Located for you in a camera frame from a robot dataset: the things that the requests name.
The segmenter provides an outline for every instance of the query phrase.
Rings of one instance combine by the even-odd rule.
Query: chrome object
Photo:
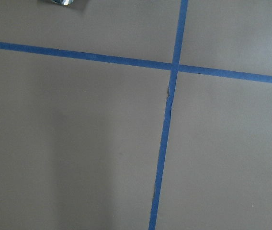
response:
[[[51,0],[51,1],[60,5],[69,5],[74,2],[74,0]]]

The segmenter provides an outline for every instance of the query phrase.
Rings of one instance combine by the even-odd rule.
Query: metal object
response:
[[[60,5],[69,5],[74,2],[74,0],[51,0],[51,1]]]

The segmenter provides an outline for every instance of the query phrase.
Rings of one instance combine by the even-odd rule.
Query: vertical blue line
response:
[[[166,101],[164,124],[163,124],[162,133],[161,133],[159,159],[157,163],[157,171],[156,171],[156,178],[155,178],[155,190],[154,190],[151,216],[150,216],[150,222],[149,222],[149,228],[148,228],[149,230],[155,230],[155,226],[156,226],[156,219],[157,219],[157,213],[159,208],[161,182],[163,177],[167,142],[168,142],[169,129],[170,129],[171,110],[172,110],[172,103],[174,99],[176,79],[178,76],[178,70],[179,70],[179,64],[180,64],[181,48],[182,48],[183,34],[184,34],[184,28],[185,28],[185,20],[187,15],[187,6],[188,6],[188,0],[181,0],[179,21],[178,21],[178,27],[176,32],[170,80],[169,80],[169,88],[168,88],[169,95]]]

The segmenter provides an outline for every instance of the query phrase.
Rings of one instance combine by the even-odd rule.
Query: gray surface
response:
[[[272,84],[180,73],[157,230],[272,230]]]
[[[168,80],[0,50],[0,230],[147,229]]]
[[[179,0],[0,0],[0,41],[172,61]]]
[[[272,75],[272,0],[189,0],[181,64]]]

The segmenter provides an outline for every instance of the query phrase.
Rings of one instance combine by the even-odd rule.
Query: blue tape strip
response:
[[[157,219],[157,213],[159,208],[159,196],[160,196],[160,190],[161,190],[161,183],[162,183],[169,129],[170,129],[171,110],[172,110],[172,103],[173,103],[174,93],[175,93],[176,79],[177,79],[178,70],[179,70],[181,47],[183,42],[185,20],[187,15],[187,7],[188,7],[188,0],[181,0],[179,21],[178,21],[174,52],[173,52],[173,58],[172,58],[172,68],[171,68],[170,80],[169,80],[169,96],[166,101],[164,124],[163,124],[162,133],[161,133],[159,159],[157,163],[157,171],[156,171],[156,178],[155,178],[155,190],[154,190],[154,196],[153,196],[152,207],[151,207],[151,216],[150,216],[150,222],[149,222],[149,228],[148,228],[149,230],[155,230],[155,226],[156,226],[156,219]]]
[[[204,68],[204,67],[180,65],[179,71],[187,72],[187,73],[199,73],[199,74],[212,75],[212,76],[225,77],[225,78],[235,78],[235,79],[243,79],[243,80],[249,80],[249,81],[261,81],[261,82],[272,83],[272,76],[269,76],[269,75],[235,72],[235,71],[229,71],[229,70],[223,70],[223,69],[211,69],[211,68]]]
[[[11,44],[11,43],[5,43],[5,42],[0,42],[0,49],[21,51],[21,52],[34,53],[34,54],[52,55],[52,56],[66,57],[66,58],[101,61],[101,62],[116,63],[116,64],[123,64],[123,65],[129,65],[129,66],[165,69],[165,70],[171,70],[171,66],[172,66],[170,63],[165,63],[165,62],[140,60],[140,59],[134,59],[134,58],[127,58],[127,57],[115,57],[115,56],[108,56],[108,55],[101,55],[101,54],[78,52],[78,51]]]

